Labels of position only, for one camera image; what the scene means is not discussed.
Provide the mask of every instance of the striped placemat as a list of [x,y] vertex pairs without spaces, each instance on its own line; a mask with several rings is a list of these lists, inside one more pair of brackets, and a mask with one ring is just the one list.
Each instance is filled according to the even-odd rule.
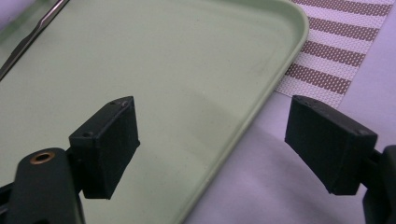
[[309,19],[309,36],[277,91],[337,107],[395,0],[291,0]]

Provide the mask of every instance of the light green tray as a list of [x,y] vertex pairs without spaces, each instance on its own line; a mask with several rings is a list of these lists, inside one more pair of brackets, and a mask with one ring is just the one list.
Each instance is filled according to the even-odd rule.
[[[50,5],[0,34],[0,63]],[[103,104],[133,95],[142,145],[111,201],[83,200],[87,223],[182,222],[307,32],[282,0],[72,0],[0,82],[0,185],[24,156],[67,149]]]

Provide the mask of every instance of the screw hole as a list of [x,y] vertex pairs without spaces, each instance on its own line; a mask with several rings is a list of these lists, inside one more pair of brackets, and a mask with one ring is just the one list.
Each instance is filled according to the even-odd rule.
[[83,137],[91,137],[93,135],[93,133],[84,133],[82,136]]
[[44,160],[48,159],[49,157],[50,157],[50,154],[42,154],[42,155],[35,157],[35,160],[36,161],[44,161]]
[[48,151],[48,152],[42,152],[38,153],[35,156],[33,156],[32,159],[30,159],[30,163],[33,165],[38,165],[47,161],[52,160],[52,158],[55,157],[55,153]]
[[35,222],[34,224],[50,224],[50,222],[46,219],[41,219],[41,220]]

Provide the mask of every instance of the black clamp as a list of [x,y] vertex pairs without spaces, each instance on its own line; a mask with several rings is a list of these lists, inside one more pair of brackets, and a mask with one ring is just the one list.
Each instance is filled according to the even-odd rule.
[[285,142],[335,195],[355,195],[360,183],[367,224],[396,223],[396,146],[381,154],[377,134],[320,101],[293,96]]
[[79,200],[110,199],[140,143],[134,97],[106,104],[69,136],[70,148],[22,159],[0,188],[0,224],[82,224]]

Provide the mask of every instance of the white table surface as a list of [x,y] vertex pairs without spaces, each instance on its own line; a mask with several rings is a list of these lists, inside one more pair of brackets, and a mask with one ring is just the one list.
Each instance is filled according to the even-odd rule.
[[[396,8],[338,110],[396,145]],[[188,218],[188,224],[364,223],[357,196],[334,196],[283,142],[291,99],[274,92]]]

